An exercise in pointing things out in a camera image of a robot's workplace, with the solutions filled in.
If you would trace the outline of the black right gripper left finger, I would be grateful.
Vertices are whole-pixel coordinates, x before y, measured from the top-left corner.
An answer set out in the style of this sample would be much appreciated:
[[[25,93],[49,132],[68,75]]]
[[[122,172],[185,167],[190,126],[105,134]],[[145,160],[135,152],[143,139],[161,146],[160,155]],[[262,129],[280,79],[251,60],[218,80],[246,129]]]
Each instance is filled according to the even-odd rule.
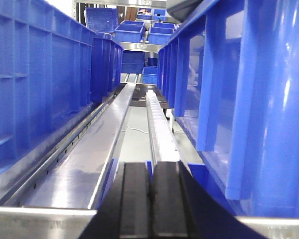
[[[81,239],[148,239],[149,174],[143,162],[121,163],[115,180]]]

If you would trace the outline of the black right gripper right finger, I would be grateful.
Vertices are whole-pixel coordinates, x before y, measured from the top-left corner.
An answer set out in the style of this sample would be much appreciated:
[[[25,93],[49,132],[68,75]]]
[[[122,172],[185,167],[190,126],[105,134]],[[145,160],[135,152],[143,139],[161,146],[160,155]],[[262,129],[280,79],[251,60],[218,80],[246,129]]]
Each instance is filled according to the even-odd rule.
[[[155,239],[262,239],[191,176],[184,164],[158,162],[153,173]]]

